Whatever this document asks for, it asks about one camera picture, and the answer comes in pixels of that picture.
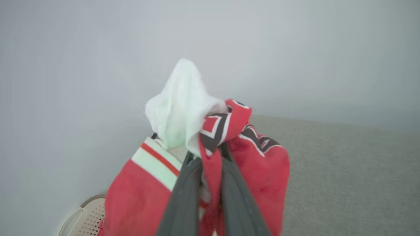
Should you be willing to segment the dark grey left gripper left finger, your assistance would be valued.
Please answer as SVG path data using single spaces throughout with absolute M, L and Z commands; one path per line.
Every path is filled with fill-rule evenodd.
M 201 159 L 188 151 L 156 236 L 198 236 L 202 172 Z

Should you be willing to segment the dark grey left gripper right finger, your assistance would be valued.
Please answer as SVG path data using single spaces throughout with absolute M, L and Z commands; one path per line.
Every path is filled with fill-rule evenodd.
M 221 196 L 226 236 L 271 236 L 227 143 L 222 156 Z

